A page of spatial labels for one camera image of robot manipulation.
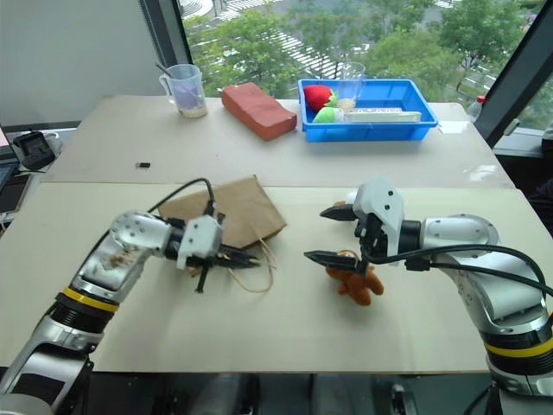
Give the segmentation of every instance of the white tabletop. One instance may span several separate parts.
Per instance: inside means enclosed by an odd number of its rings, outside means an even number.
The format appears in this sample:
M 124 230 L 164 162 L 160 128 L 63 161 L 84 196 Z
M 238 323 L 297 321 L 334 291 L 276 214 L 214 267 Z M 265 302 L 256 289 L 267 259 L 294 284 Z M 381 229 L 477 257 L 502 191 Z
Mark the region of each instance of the white tabletop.
M 280 101 L 298 112 L 295 99 Z M 265 142 L 220 103 L 182 117 L 165 97 L 112 96 L 79 126 L 44 180 L 214 183 L 257 175 L 264 186 L 355 187 L 375 175 L 403 187 L 512 188 L 459 104 L 430 104 L 441 126 L 421 142 L 309 144 L 298 128 Z M 149 162 L 149 169 L 137 169 Z
M 0 239 L 0 366 L 7 366 L 113 217 L 147 208 L 174 185 L 43 183 Z M 453 283 L 439 271 L 381 265 L 382 297 L 361 308 L 336 293 L 314 249 L 355 249 L 352 225 L 318 213 L 350 188 L 267 188 L 287 221 L 269 240 L 278 269 L 264 295 L 224 270 L 206 293 L 175 264 L 150 259 L 92 354 L 100 371 L 484 371 L 485 351 Z M 458 213 L 491 220 L 503 243 L 530 254 L 553 284 L 553 242 L 514 189 L 400 189 L 406 219 Z M 242 271 L 262 287 L 263 270 Z

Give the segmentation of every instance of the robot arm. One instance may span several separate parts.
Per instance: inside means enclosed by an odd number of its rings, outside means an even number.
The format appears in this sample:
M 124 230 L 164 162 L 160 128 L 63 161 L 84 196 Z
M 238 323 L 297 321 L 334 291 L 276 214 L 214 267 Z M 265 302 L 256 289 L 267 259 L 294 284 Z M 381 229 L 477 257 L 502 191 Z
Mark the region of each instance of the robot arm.
M 405 261 L 408 270 L 436 267 L 457 286 L 484 342 L 494 382 L 502 390 L 519 395 L 553 396 L 553 337 L 542 292 L 485 272 L 469 271 L 504 271 L 538 281 L 528 261 L 482 248 L 496 246 L 501 250 L 493 224 L 466 214 L 423 222 L 405 220 L 401 197 L 383 178 L 362 185 L 353 204 L 331 207 L 321 216 L 358 222 L 355 236 L 359 238 L 361 261 L 321 251 L 306 252 L 308 258 L 364 275 L 369 262 L 397 263 L 408 256 L 402 254 L 413 252 Z M 463 246 L 468 245 L 480 249 L 467 251 Z M 459 249 L 449 252 L 449 247 L 455 246 Z
M 184 227 L 152 214 L 119 215 L 8 368 L 0 382 L 0 413 L 66 413 L 74 408 L 92 371 L 88 355 L 150 256 L 176 260 L 180 269 L 203 265 L 204 278 L 212 265 L 253 266 L 253 257 L 221 244 L 222 221 L 222 216 L 204 214 Z

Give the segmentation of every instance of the blue plastic tray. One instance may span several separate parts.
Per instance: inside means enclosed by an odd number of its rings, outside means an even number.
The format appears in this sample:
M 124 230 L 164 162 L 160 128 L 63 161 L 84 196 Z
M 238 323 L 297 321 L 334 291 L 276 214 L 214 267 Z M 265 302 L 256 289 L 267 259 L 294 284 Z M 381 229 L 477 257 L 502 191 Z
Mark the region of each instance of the blue plastic tray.
M 438 120 L 412 80 L 365 80 L 357 107 L 401 107 L 404 111 L 419 111 L 418 123 L 314 123 L 315 113 L 305 104 L 303 88 L 325 85 L 338 91 L 339 82 L 347 80 L 298 80 L 302 130 L 309 142 L 324 141 L 391 141 L 422 140 Z

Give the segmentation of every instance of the white wall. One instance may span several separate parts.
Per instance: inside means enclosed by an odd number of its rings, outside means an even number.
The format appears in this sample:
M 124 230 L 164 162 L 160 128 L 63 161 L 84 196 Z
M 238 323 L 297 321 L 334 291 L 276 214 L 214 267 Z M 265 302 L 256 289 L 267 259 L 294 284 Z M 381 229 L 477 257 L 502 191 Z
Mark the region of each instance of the white wall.
M 107 94 L 161 95 L 138 0 L 0 0 L 0 124 L 81 120 Z

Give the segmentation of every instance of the red strawberry toy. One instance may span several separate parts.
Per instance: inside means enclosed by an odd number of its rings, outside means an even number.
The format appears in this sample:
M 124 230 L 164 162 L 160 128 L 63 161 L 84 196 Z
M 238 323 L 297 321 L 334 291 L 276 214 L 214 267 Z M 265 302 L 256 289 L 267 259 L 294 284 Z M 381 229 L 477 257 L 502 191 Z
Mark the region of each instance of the red strawberry toy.
M 314 112 L 318 112 L 323 106 L 336 106 L 338 101 L 338 97 L 334 95 L 332 89 L 324 85 L 305 86 L 303 93 L 308 107 Z

